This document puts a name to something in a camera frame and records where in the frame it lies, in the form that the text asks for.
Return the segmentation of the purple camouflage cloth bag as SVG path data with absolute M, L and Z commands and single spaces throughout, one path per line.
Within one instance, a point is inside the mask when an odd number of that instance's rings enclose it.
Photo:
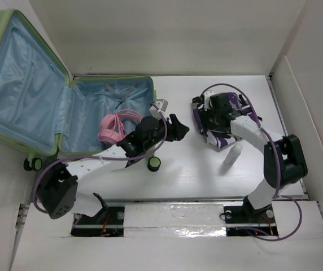
M 212 91 L 192 99 L 194 120 L 199 133 L 205 141 L 219 149 L 224 149 L 241 137 L 230 131 L 230 122 L 239 116 L 253 120 L 263 119 L 252 113 L 251 106 L 242 95 L 234 92 L 218 93 Z

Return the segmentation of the white plastic bottle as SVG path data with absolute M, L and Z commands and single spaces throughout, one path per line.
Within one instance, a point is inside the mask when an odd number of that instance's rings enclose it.
M 226 158 L 224 159 L 223 163 L 227 167 L 231 167 L 236 160 L 241 155 L 241 152 L 243 150 L 243 146 L 240 143 L 236 143 L 228 152 Z

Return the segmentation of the pink headphones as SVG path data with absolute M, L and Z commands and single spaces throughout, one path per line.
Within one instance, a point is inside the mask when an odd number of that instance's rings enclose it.
M 115 113 L 107 114 L 100 122 L 97 138 L 105 144 L 116 144 L 127 135 L 121 119 L 131 119 L 140 123 L 142 116 L 135 110 L 119 110 Z

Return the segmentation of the green suitcase blue lining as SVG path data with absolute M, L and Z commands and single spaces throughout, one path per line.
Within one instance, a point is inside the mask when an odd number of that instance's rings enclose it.
M 91 155 L 102 119 L 119 110 L 149 115 L 156 99 L 149 76 L 71 79 L 65 66 L 18 10 L 0 10 L 0 142 L 28 155 Z

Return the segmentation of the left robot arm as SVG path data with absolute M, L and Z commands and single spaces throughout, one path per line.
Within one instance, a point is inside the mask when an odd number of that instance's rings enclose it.
M 51 219 L 70 212 L 86 215 L 93 223 L 100 224 L 107 216 L 100 191 L 85 194 L 78 191 L 78 185 L 150 158 L 164 142 L 181 141 L 188 132 L 189 127 L 175 114 L 168 119 L 144 117 L 134 131 L 98 154 L 63 158 L 49 164 L 34 185 L 33 204 Z

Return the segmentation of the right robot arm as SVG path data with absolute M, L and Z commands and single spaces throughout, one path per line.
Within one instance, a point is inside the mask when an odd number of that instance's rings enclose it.
M 248 99 L 234 92 L 208 91 L 196 104 L 193 114 L 206 142 L 224 149 L 243 139 L 263 154 L 263 180 L 243 200 L 246 221 L 260 218 L 282 189 L 307 175 L 299 138 L 268 132 Z

